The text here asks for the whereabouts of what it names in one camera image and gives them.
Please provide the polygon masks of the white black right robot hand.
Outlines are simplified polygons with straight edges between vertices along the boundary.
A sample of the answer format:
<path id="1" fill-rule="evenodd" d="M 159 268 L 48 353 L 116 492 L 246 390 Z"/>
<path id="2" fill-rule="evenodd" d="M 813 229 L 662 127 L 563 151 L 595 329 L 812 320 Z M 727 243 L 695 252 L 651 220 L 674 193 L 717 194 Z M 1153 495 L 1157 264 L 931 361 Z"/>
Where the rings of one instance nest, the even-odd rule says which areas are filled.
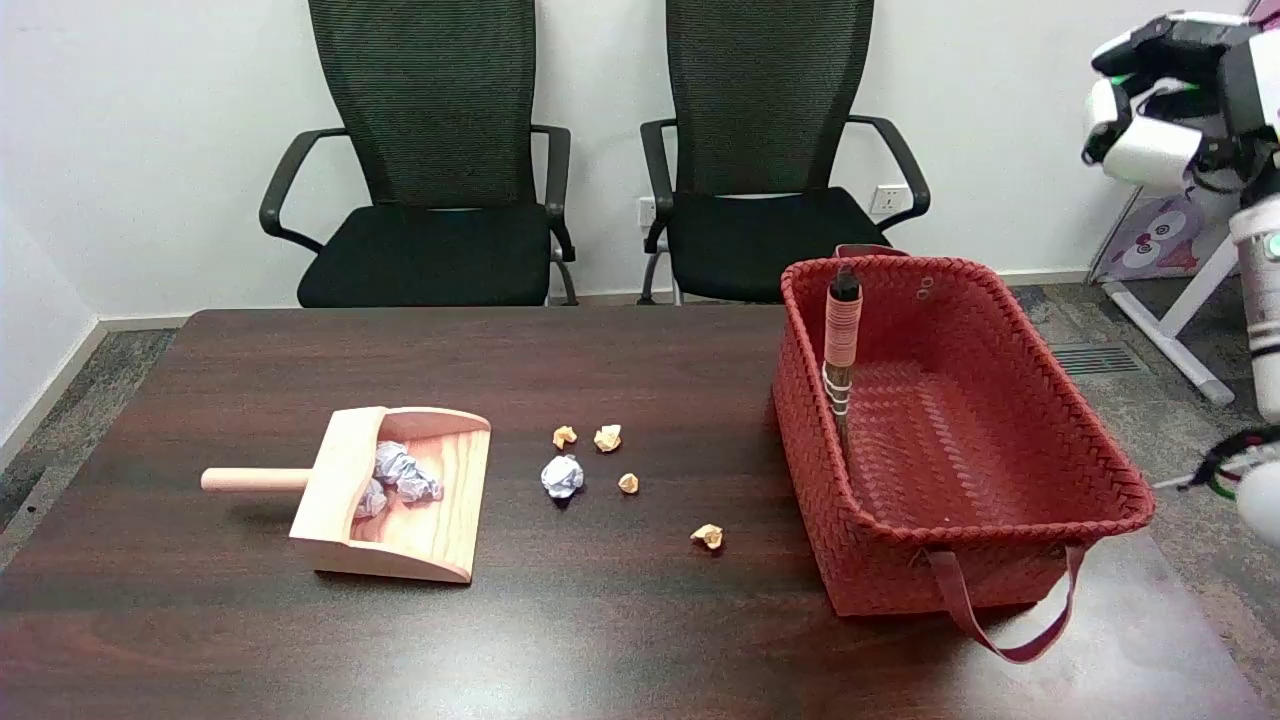
<path id="1" fill-rule="evenodd" d="M 1082 160 L 1149 187 L 1231 170 L 1252 199 L 1277 190 L 1277 17 L 1170 12 L 1100 46 Z"/>

